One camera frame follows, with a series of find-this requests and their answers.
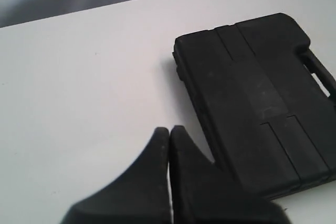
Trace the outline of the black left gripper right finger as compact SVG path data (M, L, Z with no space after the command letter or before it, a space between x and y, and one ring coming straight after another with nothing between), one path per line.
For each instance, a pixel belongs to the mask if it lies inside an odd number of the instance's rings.
M174 223L290 223L283 209L243 190L195 145L185 127L170 133Z

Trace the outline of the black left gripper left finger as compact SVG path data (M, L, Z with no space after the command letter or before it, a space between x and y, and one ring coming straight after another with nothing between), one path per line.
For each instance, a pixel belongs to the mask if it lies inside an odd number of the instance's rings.
M139 157L116 180L68 210L62 223L170 223L169 131L157 127Z

